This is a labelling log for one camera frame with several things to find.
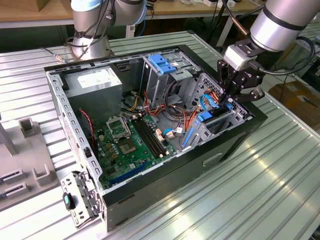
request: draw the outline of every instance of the yellow wire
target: yellow wire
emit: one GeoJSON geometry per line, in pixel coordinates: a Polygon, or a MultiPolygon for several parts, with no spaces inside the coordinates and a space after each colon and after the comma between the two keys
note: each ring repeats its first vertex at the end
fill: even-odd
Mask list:
{"type": "Polygon", "coordinates": [[[128,109],[128,111],[133,111],[136,109],[137,107],[137,103],[138,103],[138,96],[135,97],[135,101],[134,101],[134,104],[131,108],[128,109]]]}

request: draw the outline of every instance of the metal table surface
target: metal table surface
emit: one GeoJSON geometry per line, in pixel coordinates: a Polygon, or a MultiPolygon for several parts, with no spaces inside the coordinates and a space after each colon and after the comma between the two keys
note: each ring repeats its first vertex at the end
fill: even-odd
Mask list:
{"type": "MultiPolygon", "coordinates": [[[[219,54],[187,32],[111,41],[116,54],[178,44],[216,68],[219,54]]],[[[0,54],[0,112],[5,128],[40,123],[62,178],[78,167],[43,71],[53,64],[40,49],[0,54]]],[[[254,104],[268,119],[232,157],[115,230],[100,219],[75,229],[57,186],[1,212],[0,239],[308,239],[320,224],[320,136],[269,95],[254,104]]]]}

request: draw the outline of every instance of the blue plastic clip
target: blue plastic clip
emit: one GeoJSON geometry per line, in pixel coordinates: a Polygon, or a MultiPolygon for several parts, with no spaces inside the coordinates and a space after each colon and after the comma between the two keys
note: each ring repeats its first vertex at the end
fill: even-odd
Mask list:
{"type": "Polygon", "coordinates": [[[212,115],[207,111],[203,111],[197,115],[197,118],[202,123],[203,121],[212,118],[212,115]]]}
{"type": "Polygon", "coordinates": [[[177,70],[174,66],[171,66],[167,59],[162,57],[160,54],[150,55],[148,58],[161,74],[169,74],[177,70]]]}
{"type": "Polygon", "coordinates": [[[231,110],[231,109],[232,109],[232,104],[231,104],[231,103],[227,103],[227,104],[225,105],[225,107],[226,107],[227,109],[231,110]]]}

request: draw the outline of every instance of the sticker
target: sticker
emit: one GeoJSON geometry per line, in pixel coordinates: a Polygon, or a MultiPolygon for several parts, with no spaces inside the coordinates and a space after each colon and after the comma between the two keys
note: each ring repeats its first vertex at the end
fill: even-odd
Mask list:
{"type": "Polygon", "coordinates": [[[286,86],[290,91],[292,91],[292,92],[295,92],[295,91],[298,91],[299,89],[296,87],[296,86],[294,86],[294,85],[287,85],[286,86]]]}
{"type": "Polygon", "coordinates": [[[300,95],[300,96],[297,96],[297,97],[298,97],[298,99],[301,100],[301,102],[305,102],[306,99],[308,99],[306,96],[303,96],[303,95],[300,95]]]}
{"type": "Polygon", "coordinates": [[[175,131],[179,134],[182,133],[182,127],[177,127],[175,131]]]}
{"type": "Polygon", "coordinates": [[[83,89],[96,86],[99,84],[106,84],[112,82],[112,75],[105,69],[99,72],[83,75],[78,77],[78,82],[83,89]]]}

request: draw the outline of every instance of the hinge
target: hinge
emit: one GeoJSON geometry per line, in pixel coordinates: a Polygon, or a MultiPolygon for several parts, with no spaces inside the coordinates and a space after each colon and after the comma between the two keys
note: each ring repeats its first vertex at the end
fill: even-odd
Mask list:
{"type": "Polygon", "coordinates": [[[76,228],[99,216],[101,200],[88,173],[73,171],[61,181],[63,201],[76,228]]]}

